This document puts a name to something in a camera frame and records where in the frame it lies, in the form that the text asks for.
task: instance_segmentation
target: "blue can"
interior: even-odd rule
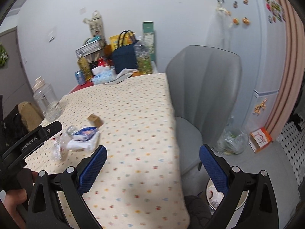
[[[86,83],[85,76],[81,70],[75,72],[75,77],[78,85],[84,85]]]

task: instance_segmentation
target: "metal screw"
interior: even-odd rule
[[[67,168],[67,172],[68,172],[68,173],[72,173],[74,170],[75,170],[75,168],[72,167],[72,166],[70,166],[70,167]]]
[[[268,176],[268,172],[265,170],[262,170],[260,173],[262,174],[263,177]]]
[[[45,171],[44,171],[44,170],[39,171],[38,175],[39,175],[40,177],[43,177],[43,176],[45,175]]]
[[[235,173],[240,172],[240,168],[237,167],[237,166],[233,166],[233,167],[232,167],[232,170],[233,170],[233,172],[235,172]]]

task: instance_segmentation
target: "plastic bottle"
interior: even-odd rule
[[[83,71],[83,75],[85,76],[86,81],[89,81],[91,78],[93,78],[89,63],[82,53],[79,54],[77,64],[80,70]]]
[[[34,100],[37,102],[43,115],[49,122],[53,122],[61,116],[63,110],[51,84],[45,83],[42,77],[39,77],[36,79],[32,90],[34,92]]]
[[[138,70],[143,74],[151,74],[153,72],[150,62],[149,49],[145,45],[145,42],[139,40],[135,45],[135,56],[138,62]]]

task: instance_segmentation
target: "hand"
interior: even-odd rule
[[[37,175],[38,172],[32,171],[33,182],[35,182]],[[17,212],[16,208],[17,205],[24,203],[26,199],[27,199],[27,194],[25,189],[18,189],[18,190],[13,189],[7,191],[3,203],[10,216],[13,218],[13,220],[21,229],[26,229],[26,224],[22,219],[22,217],[20,216],[20,214]]]

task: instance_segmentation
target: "wall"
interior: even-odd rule
[[[19,15],[11,15],[4,19],[0,26],[0,33],[17,26]]]
[[[51,83],[60,98],[77,84],[75,50],[90,36],[83,19],[94,10],[103,17],[106,37],[123,30],[141,36],[143,21],[154,21],[157,66],[168,62],[190,44],[204,44],[216,0],[27,0],[18,21],[22,60],[31,85],[39,76]],[[80,15],[80,9],[86,13]],[[48,42],[48,33],[55,40]]]

